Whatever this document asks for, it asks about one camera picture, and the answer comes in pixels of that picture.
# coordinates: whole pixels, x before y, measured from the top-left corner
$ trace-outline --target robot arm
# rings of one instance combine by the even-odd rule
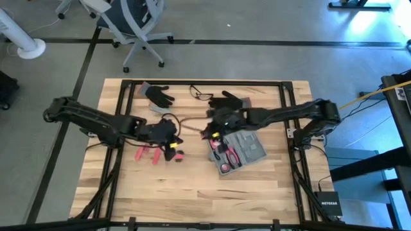
[[[242,108],[233,111],[229,108],[207,111],[207,116],[213,120],[208,123],[202,132],[204,139],[216,139],[240,130],[258,130],[271,123],[292,120],[311,119],[303,129],[293,132],[294,145],[299,148],[309,144],[311,137],[327,135],[338,125],[340,115],[337,106],[329,100],[318,99],[292,107],[265,109],[265,108]]]
[[[182,139],[175,133],[177,129],[169,119],[161,119],[157,124],[146,124],[146,119],[132,115],[110,115],[105,112],[81,105],[70,97],[54,99],[51,106],[44,111],[46,122],[70,122],[81,127],[81,131],[97,135],[102,144],[120,147],[125,139],[156,144],[164,147],[166,160],[175,155],[172,144],[180,144]]]

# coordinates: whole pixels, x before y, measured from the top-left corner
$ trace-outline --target office chair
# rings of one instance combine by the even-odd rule
[[[71,4],[72,1],[73,1],[73,0],[62,0],[62,2],[60,3],[60,5],[56,8],[55,11],[56,11],[57,17],[58,17],[59,19],[64,19],[64,18],[65,18],[65,15],[64,15],[65,12],[63,12],[63,10],[64,10],[66,7],[68,7],[69,4]],[[91,17],[92,19],[95,19],[95,18],[97,17],[97,15],[96,15],[95,13],[91,12],[90,9],[85,5],[84,0],[78,0],[78,1],[79,1],[80,4],[85,8],[85,10],[87,10],[87,13],[90,15],[90,17]]]
[[[84,1],[101,15],[97,26],[108,28],[116,36],[112,43],[114,48],[119,44],[134,44],[123,62],[124,73],[130,71],[128,65],[140,49],[149,50],[159,60],[159,67],[164,67],[163,59],[148,43],[161,38],[167,38],[170,44],[174,43],[172,33],[149,34],[160,21],[165,9],[164,0],[114,0],[111,4],[102,0]]]

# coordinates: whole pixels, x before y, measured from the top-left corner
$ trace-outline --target pink tool handle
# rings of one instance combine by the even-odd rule
[[[135,157],[134,157],[134,159],[135,159],[136,161],[138,161],[138,160],[141,158],[141,155],[143,155],[144,148],[145,148],[145,147],[140,147],[140,148],[137,150],[136,155],[135,155]]]
[[[153,164],[154,165],[159,163],[160,154],[161,154],[161,150],[159,148],[156,148],[155,152],[154,152],[154,159],[153,159]]]
[[[182,160],[182,159],[184,159],[184,155],[175,154],[174,159],[175,159],[175,160]]]
[[[237,153],[234,151],[234,149],[233,149],[232,147],[229,147],[229,150],[228,150],[228,151],[232,153],[232,155],[233,155],[234,158],[236,159],[237,164],[239,164],[239,163],[240,163],[240,160],[239,160],[239,158],[238,158],[238,156],[237,156]]]
[[[216,150],[218,146],[220,145],[220,143],[217,141],[210,141],[210,145],[212,149]]]

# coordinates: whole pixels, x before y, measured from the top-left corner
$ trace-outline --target black bag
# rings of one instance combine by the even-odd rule
[[[9,100],[12,94],[19,89],[17,80],[10,78],[7,74],[0,71],[0,107],[4,110],[10,108]]]

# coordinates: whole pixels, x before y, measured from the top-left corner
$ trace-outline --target white fan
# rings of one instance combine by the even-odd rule
[[[46,50],[46,43],[43,40],[32,39],[2,8],[0,8],[0,32],[19,47],[17,54],[20,58],[37,58]]]

